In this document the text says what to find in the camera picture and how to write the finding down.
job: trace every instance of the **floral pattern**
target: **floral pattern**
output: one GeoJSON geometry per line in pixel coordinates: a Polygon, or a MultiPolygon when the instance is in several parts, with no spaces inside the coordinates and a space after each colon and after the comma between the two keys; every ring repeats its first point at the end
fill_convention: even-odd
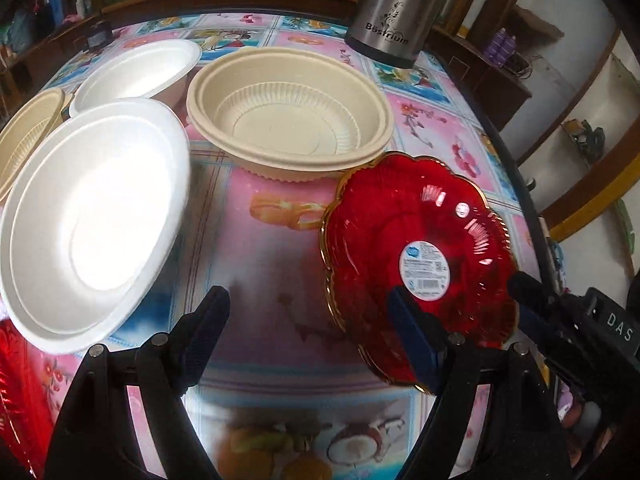
{"type": "Polygon", "coordinates": [[[276,16],[257,12],[215,12],[204,14],[198,28],[271,27],[276,16]]]}
{"type": "Polygon", "coordinates": [[[42,370],[42,386],[47,394],[47,401],[52,411],[59,412],[62,407],[60,400],[56,397],[62,386],[69,386],[73,379],[73,374],[63,370],[58,365],[58,359],[44,361],[42,370]]]}
{"type": "Polygon", "coordinates": [[[412,69],[372,62],[378,80],[402,92],[417,95],[446,108],[453,108],[437,78],[430,70],[415,65],[412,69]]]}
{"type": "Polygon", "coordinates": [[[436,117],[435,112],[432,110],[425,110],[423,108],[417,107],[411,103],[405,103],[401,105],[402,115],[404,115],[404,125],[409,128],[412,136],[419,139],[421,142],[424,142],[430,148],[433,148],[433,144],[424,140],[419,134],[416,128],[424,129],[424,124],[422,124],[418,117],[422,114],[428,119],[434,119],[436,121],[440,121],[441,123],[447,123],[446,118],[444,117],[436,117]]]}
{"type": "Polygon", "coordinates": [[[192,30],[187,39],[197,43],[202,54],[200,62],[217,59],[244,46],[258,46],[263,30],[236,28],[199,28],[192,30]]]}
{"type": "Polygon", "coordinates": [[[466,149],[464,142],[456,137],[456,142],[452,145],[453,153],[456,156],[456,164],[471,178],[480,175],[480,167],[471,153],[466,149]]]}
{"type": "Polygon", "coordinates": [[[320,22],[318,20],[308,20],[306,18],[296,18],[285,16],[282,20],[282,28],[292,30],[303,30],[305,32],[313,32],[331,38],[344,38],[347,28],[333,23],[320,22]]]}
{"type": "Polygon", "coordinates": [[[509,180],[509,177],[507,176],[506,171],[504,171],[504,167],[500,163],[500,158],[498,157],[498,152],[495,151],[494,145],[492,144],[491,140],[489,140],[488,135],[484,133],[484,131],[482,131],[480,128],[477,128],[475,126],[474,126],[474,129],[478,133],[478,136],[480,137],[480,140],[484,145],[484,148],[489,158],[489,162],[491,162],[492,166],[494,167],[495,176],[498,178],[498,181],[500,181],[500,186],[502,187],[502,191],[505,193],[506,197],[509,200],[512,200],[513,202],[517,202],[518,198],[516,197],[516,192],[514,191],[513,186],[511,185],[511,181],[509,180]]]}
{"type": "Polygon", "coordinates": [[[354,66],[353,63],[351,62],[351,54],[349,54],[347,50],[344,48],[340,49],[340,59],[344,64],[347,64],[349,66],[354,66]]]}
{"type": "Polygon", "coordinates": [[[172,16],[170,18],[163,18],[162,20],[151,20],[146,22],[137,31],[137,34],[148,34],[156,30],[173,30],[174,28],[188,28],[193,27],[200,19],[200,15],[197,16],[172,16]]]}

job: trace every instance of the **pink tablecloth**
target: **pink tablecloth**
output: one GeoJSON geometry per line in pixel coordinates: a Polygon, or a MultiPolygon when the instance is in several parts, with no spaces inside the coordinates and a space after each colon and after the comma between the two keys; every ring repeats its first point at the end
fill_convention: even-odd
{"type": "MultiPolygon", "coordinates": [[[[244,46],[288,46],[334,57],[369,76],[389,99],[396,117],[389,149],[436,156],[475,181],[504,219],[520,267],[536,276],[535,254],[513,189],[491,142],[437,60],[422,53],[414,70],[398,70],[351,50],[344,32],[329,23],[268,14],[154,20],[116,31],[116,41],[100,54],[75,56],[47,86],[73,91],[105,60],[165,38],[188,38],[202,47],[191,77],[207,62],[244,46]]],[[[226,480],[269,480],[283,470],[289,479],[297,478],[294,473],[301,479],[312,474],[394,478],[433,399],[380,382],[330,319],[317,229],[336,181],[274,182],[235,168],[189,124],[184,100],[175,111],[191,139],[188,209],[156,284],[105,343],[111,349],[138,346],[195,309],[211,285],[223,285],[231,294],[231,317],[200,384],[184,402],[226,480]],[[382,444],[375,449],[342,446],[362,424],[382,444]],[[242,457],[230,451],[231,436],[251,435],[257,426],[306,438],[311,454],[258,449],[255,456],[242,457]]],[[[0,434],[39,474],[52,423],[82,356],[43,354],[8,321],[0,331],[3,341],[0,370],[9,385],[19,381],[22,392],[2,390],[0,434]],[[12,411],[21,402],[24,409],[12,411]],[[17,430],[8,424],[11,417],[17,430]],[[20,444],[14,438],[19,432],[26,436],[20,444]]],[[[487,394],[487,388],[479,388],[455,472],[471,464],[487,394]]],[[[146,464],[162,474],[135,388],[130,402],[146,464]]]]}

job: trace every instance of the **beige plastic bowl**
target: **beige plastic bowl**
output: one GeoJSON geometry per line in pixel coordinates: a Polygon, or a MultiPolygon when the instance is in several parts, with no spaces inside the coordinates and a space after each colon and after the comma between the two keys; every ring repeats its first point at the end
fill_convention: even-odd
{"type": "Polygon", "coordinates": [[[5,199],[31,153],[62,124],[65,93],[45,90],[27,102],[0,134],[0,202],[5,199]]]}
{"type": "Polygon", "coordinates": [[[245,47],[198,72],[191,122],[240,166],[312,180],[369,162],[389,142],[388,101],[362,74],[314,52],[245,47]]]}

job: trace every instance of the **gold rim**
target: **gold rim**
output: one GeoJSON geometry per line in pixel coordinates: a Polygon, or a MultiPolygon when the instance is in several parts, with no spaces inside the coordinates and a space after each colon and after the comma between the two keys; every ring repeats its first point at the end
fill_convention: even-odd
{"type": "MultiPolygon", "coordinates": [[[[324,295],[325,295],[325,298],[326,298],[327,306],[329,307],[329,312],[331,313],[331,316],[332,316],[334,322],[336,323],[336,325],[338,327],[340,327],[340,330],[342,330],[347,336],[349,336],[349,334],[347,333],[347,330],[346,330],[346,325],[344,323],[344,317],[340,313],[340,310],[338,309],[338,306],[337,306],[337,303],[336,303],[335,297],[334,297],[334,273],[335,272],[334,272],[334,269],[332,267],[331,258],[329,256],[329,251],[328,251],[328,247],[327,247],[327,243],[326,243],[326,226],[329,223],[329,220],[330,220],[331,215],[334,212],[334,210],[342,203],[342,195],[344,193],[344,189],[346,187],[346,184],[347,184],[348,180],[357,171],[368,170],[370,168],[375,168],[378,164],[380,164],[380,162],[382,162],[382,160],[384,160],[388,156],[396,156],[396,155],[404,156],[405,158],[408,158],[408,159],[414,160],[414,161],[431,160],[431,161],[436,162],[437,164],[443,166],[444,168],[446,168],[447,171],[449,171],[449,173],[454,178],[459,178],[461,180],[465,180],[466,182],[471,184],[474,187],[474,189],[478,192],[480,197],[482,198],[482,203],[484,204],[485,209],[487,209],[487,211],[489,212],[488,217],[490,219],[494,219],[495,218],[497,220],[498,224],[500,225],[500,227],[502,228],[502,230],[504,232],[504,248],[506,249],[506,251],[508,252],[508,254],[510,256],[511,263],[514,265],[514,267],[516,269],[518,268],[518,263],[517,263],[515,257],[513,256],[513,253],[511,252],[511,241],[510,241],[510,236],[509,236],[509,231],[507,229],[507,225],[502,220],[502,217],[497,212],[495,212],[492,208],[489,207],[489,203],[487,202],[487,199],[484,196],[484,192],[482,192],[482,190],[478,187],[478,185],[475,182],[469,180],[467,177],[465,177],[463,175],[458,175],[458,174],[454,173],[453,171],[451,171],[451,168],[449,166],[447,166],[444,162],[442,162],[438,158],[435,158],[434,156],[431,156],[431,155],[411,156],[411,155],[407,155],[406,153],[403,153],[403,152],[385,152],[385,153],[382,153],[381,155],[377,156],[372,161],[367,162],[366,164],[363,164],[361,166],[357,166],[356,168],[351,168],[349,171],[344,173],[344,175],[340,178],[340,182],[338,183],[338,186],[337,186],[337,188],[335,190],[335,198],[328,205],[328,207],[324,210],[324,214],[322,215],[322,221],[321,221],[321,224],[320,224],[320,254],[322,256],[322,262],[324,263],[324,271],[325,271],[324,295]]],[[[511,336],[515,332],[516,328],[518,327],[520,314],[519,314],[518,306],[516,305],[516,303],[514,301],[513,301],[513,309],[514,309],[513,329],[509,332],[509,335],[504,339],[503,343],[511,338],[511,336]]],[[[356,344],[356,346],[358,348],[358,352],[360,353],[360,357],[365,362],[367,367],[369,367],[369,369],[377,377],[379,377],[382,381],[385,381],[385,383],[387,383],[387,384],[389,384],[391,386],[414,386],[415,388],[417,388],[418,390],[420,390],[422,392],[430,393],[429,389],[424,384],[421,384],[421,383],[418,383],[418,382],[412,383],[412,382],[407,382],[407,381],[396,381],[395,379],[389,377],[387,374],[385,374],[376,365],[376,363],[372,359],[371,355],[369,354],[369,351],[367,351],[367,348],[366,348],[365,345],[363,345],[362,343],[359,343],[359,342],[354,342],[354,343],[356,344]]]]}

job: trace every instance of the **wall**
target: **wall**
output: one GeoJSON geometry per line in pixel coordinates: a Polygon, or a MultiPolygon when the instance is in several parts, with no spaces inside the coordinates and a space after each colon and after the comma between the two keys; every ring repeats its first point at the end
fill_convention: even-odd
{"type": "Polygon", "coordinates": [[[534,73],[523,81],[533,94],[501,132],[515,158],[521,156],[569,104],[596,66],[615,30],[601,0],[518,0],[564,32],[539,49],[534,73]]]}
{"type": "Polygon", "coordinates": [[[566,286],[572,293],[583,295],[594,286],[619,305],[625,305],[630,281],[625,274],[616,219],[610,210],[564,240],[560,247],[566,286]]]}

